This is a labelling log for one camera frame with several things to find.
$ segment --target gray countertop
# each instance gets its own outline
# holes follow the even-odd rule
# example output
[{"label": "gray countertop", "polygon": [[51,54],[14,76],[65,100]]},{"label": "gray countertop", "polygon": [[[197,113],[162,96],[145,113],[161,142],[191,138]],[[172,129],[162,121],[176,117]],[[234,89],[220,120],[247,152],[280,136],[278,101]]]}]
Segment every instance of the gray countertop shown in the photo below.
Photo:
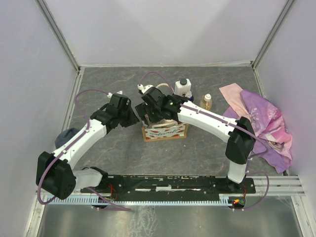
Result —
[{"label": "gray countertop", "polygon": [[[220,87],[235,82],[243,89],[259,93],[251,67],[86,68],[80,91],[97,88],[116,93],[122,90],[134,107],[142,102],[137,84],[141,76],[151,70],[164,74],[172,85],[179,79],[189,78],[195,103],[199,104],[202,95],[209,93],[213,101],[211,111],[217,114],[223,114],[229,107],[219,91]],[[149,75],[143,84],[162,82],[158,76]],[[88,115],[108,101],[106,95],[99,92],[87,92],[78,99],[80,107]],[[84,124],[84,118],[75,109],[71,127],[80,129]],[[96,166],[110,174],[227,175],[229,160],[225,157],[226,144],[214,135],[189,126],[185,139],[145,143],[141,126],[138,123],[112,130],[80,159],[76,169]],[[262,158],[255,158],[249,170],[277,175],[275,169]]]}]

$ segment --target purple cloth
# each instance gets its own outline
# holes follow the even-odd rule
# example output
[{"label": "purple cloth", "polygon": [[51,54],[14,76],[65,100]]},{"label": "purple cloth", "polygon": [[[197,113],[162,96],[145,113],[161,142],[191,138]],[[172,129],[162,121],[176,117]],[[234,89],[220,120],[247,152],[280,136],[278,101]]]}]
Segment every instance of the purple cloth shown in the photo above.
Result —
[{"label": "purple cloth", "polygon": [[[284,127],[282,113],[258,94],[243,90],[240,96],[250,115],[251,125],[256,136],[266,140],[270,145],[268,152],[262,155],[262,158],[275,167],[278,173],[285,171],[292,164],[289,151],[292,145],[292,135]],[[223,115],[229,118],[239,118],[232,107],[229,107]],[[260,142],[256,142],[253,152],[260,153],[265,149]]]}]

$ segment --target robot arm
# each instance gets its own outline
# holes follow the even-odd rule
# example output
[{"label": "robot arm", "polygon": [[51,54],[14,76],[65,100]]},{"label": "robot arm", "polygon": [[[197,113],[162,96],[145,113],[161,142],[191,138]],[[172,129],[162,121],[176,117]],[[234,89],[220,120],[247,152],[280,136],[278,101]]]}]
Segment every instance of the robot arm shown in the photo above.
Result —
[{"label": "robot arm", "polygon": [[146,121],[145,115],[151,122],[173,119],[192,124],[214,134],[227,143],[225,154],[230,160],[228,179],[236,184],[240,184],[244,180],[248,156],[253,149],[255,140],[228,124],[240,126],[254,134],[248,119],[242,117],[240,120],[235,120],[217,115],[198,107],[185,97],[166,96],[151,85],[141,87],[140,93],[144,102],[135,108],[143,121]]},{"label": "robot arm", "polygon": [[43,152],[39,156],[36,184],[39,185],[47,166],[63,153],[47,173],[42,183],[43,189],[59,199],[65,199],[73,190],[98,186],[103,177],[100,170],[93,167],[73,171],[75,165],[94,143],[116,128],[118,124],[129,127],[138,121],[132,110],[130,99],[121,94],[113,94],[109,104],[92,114],[89,127],[86,124],[70,141],[53,153]]}]

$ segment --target white wall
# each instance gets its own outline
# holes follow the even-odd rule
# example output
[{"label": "white wall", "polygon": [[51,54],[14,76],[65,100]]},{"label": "white wall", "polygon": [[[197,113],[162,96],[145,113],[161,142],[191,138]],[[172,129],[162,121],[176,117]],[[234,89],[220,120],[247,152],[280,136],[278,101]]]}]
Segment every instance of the white wall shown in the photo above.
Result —
[{"label": "white wall", "polygon": [[78,63],[254,60],[286,0],[46,0]]},{"label": "white wall", "polygon": [[0,236],[21,237],[76,72],[34,0],[2,1],[0,22]]},{"label": "white wall", "polygon": [[315,0],[295,2],[258,69],[267,98],[281,109],[293,134],[293,170],[311,203],[316,196],[315,9]]}]

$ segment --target small box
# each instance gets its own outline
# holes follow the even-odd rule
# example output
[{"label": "small box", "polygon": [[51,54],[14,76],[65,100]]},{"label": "small box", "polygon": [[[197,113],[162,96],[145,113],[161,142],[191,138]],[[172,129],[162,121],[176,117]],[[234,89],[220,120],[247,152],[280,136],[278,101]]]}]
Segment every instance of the small box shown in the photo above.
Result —
[{"label": "small box", "polygon": [[163,141],[171,139],[186,138],[188,131],[187,123],[180,123],[167,128],[145,128],[142,127],[145,142]]}]

